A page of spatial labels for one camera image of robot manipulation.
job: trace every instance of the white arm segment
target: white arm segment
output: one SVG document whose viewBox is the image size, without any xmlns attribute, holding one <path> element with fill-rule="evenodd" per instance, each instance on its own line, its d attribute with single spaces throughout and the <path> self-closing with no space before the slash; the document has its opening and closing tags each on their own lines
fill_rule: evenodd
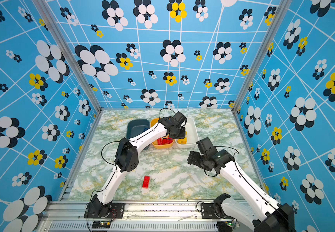
<svg viewBox="0 0 335 232">
<path fill-rule="evenodd" d="M 237 171 L 235 162 L 230 161 L 225 164 L 225 168 L 222 168 L 220 170 L 220 174 L 225 179 L 227 179 L 244 197 L 244 199 L 249 203 L 250 207 L 252 208 L 250 209 L 249 213 L 255 212 L 257 218 L 260 221 L 263 221 L 264 219 L 267 218 L 267 216 L 265 215 L 266 212 L 273 213 L 275 211 L 273 207 L 275 207 L 276 209 L 278 208 L 277 206 L 278 202 L 272 197 L 270 197 L 267 193 L 265 193 L 257 184 L 255 184 L 255 182 L 242 170 L 242 168 L 239 166 L 237 162 L 236 164 L 240 173 L 238 173 Z M 251 184 L 251 186 L 254 189 L 256 189 L 256 191 L 260 193 L 267 200 L 267 203 L 263 200 L 262 197 L 259 196 L 258 193 L 255 192 L 255 190 L 248 183 L 246 183 L 246 181 L 241 176 L 243 176 Z M 234 218 L 241 217 L 237 213 L 227 215 L 232 216 Z"/>
<path fill-rule="evenodd" d="M 226 215 L 234 217 L 254 230 L 253 220 L 257 220 L 258 216 L 252 208 L 237 202 L 233 197 L 226 198 L 221 207 Z"/>
<path fill-rule="evenodd" d="M 129 141 L 133 146 L 137 147 L 137 152 L 138 154 L 140 154 L 140 152 L 146 146 L 151 144 L 156 139 L 165 136 L 166 131 L 167 130 L 165 129 L 164 125 L 162 125 L 161 123 L 156 123 L 150 129 L 146 130 L 145 132 L 141 133 L 136 137 L 129 139 Z M 111 202 L 121 181 L 123 181 L 128 173 L 128 171 L 120 172 L 120 167 L 118 165 L 113 167 L 113 170 L 107 181 L 101 188 L 101 191 L 97 193 L 98 200 L 104 205 Z"/>
</svg>

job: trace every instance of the red block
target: red block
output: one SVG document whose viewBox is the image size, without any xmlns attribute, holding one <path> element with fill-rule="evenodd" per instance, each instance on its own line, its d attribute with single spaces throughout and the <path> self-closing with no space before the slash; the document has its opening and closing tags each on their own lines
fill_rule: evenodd
<svg viewBox="0 0 335 232">
<path fill-rule="evenodd" d="M 144 180 L 143 180 L 143 186 L 142 188 L 147 189 L 149 185 L 149 176 L 145 176 Z"/>
</svg>

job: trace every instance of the robotic arm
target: robotic arm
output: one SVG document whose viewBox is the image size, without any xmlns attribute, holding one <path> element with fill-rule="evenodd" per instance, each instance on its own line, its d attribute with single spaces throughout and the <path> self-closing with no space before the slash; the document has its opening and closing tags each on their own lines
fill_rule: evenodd
<svg viewBox="0 0 335 232">
<path fill-rule="evenodd" d="M 139 163 L 138 154 L 147 145 L 168 134 L 171 139 L 184 138 L 186 133 L 182 124 L 186 120 L 182 113 L 177 112 L 173 117 L 160 118 L 158 123 L 136 137 L 121 139 L 116 151 L 115 166 L 110 176 L 86 208 L 87 212 L 91 212 L 92 218 L 104 218 L 109 215 L 110 203 L 121 181 Z"/>
<path fill-rule="evenodd" d="M 294 211 L 287 203 L 280 205 L 244 173 L 234 157 L 226 150 L 218 151 L 209 138 L 198 141 L 199 152 L 191 151 L 188 164 L 207 171 L 214 169 L 227 179 L 245 198 L 250 207 L 224 193 L 214 200 L 216 215 L 232 216 L 255 232 L 291 232 Z"/>
</svg>

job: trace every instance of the marble tabletop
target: marble tabletop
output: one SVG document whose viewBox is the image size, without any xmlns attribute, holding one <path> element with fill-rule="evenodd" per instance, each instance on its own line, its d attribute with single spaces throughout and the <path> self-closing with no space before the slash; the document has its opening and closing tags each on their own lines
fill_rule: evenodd
<svg viewBox="0 0 335 232">
<path fill-rule="evenodd" d="M 230 109 L 179 111 L 195 120 L 200 139 L 209 137 L 216 146 L 236 148 L 239 151 L 239 155 L 235 156 L 236 161 L 246 174 L 259 184 Z M 161 111 L 161 117 L 171 114 L 170 110 Z M 128 122 L 142 118 L 151 121 L 158 116 L 159 109 L 103 111 L 68 200 L 89 201 L 92 191 L 99 190 L 104 185 L 113 166 L 102 160 L 100 151 L 108 142 L 126 137 Z M 113 163 L 117 146 L 118 143 L 112 143 L 103 152 L 103 156 L 109 162 Z M 199 151 L 197 147 L 178 148 L 176 144 L 166 149 L 155 149 L 150 145 L 148 150 L 139 154 L 138 166 L 122 181 L 114 200 L 214 199 L 222 193 L 243 199 L 222 176 L 209 177 L 197 166 L 187 164 L 189 152 L 192 150 Z M 150 177 L 148 189 L 142 188 L 144 176 Z"/>
</svg>

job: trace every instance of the blue patterned wall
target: blue patterned wall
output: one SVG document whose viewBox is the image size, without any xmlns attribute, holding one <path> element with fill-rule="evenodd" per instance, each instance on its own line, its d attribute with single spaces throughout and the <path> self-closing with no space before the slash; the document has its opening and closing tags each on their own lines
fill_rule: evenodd
<svg viewBox="0 0 335 232">
<path fill-rule="evenodd" d="M 335 0 L 294 0 L 238 117 L 297 231 L 335 231 Z"/>
<path fill-rule="evenodd" d="M 104 108 L 228 108 L 279 3 L 47 1 Z"/>
<path fill-rule="evenodd" d="M 35 229 L 94 121 L 55 44 L 30 0 L 0 2 L 0 231 Z"/>
</svg>

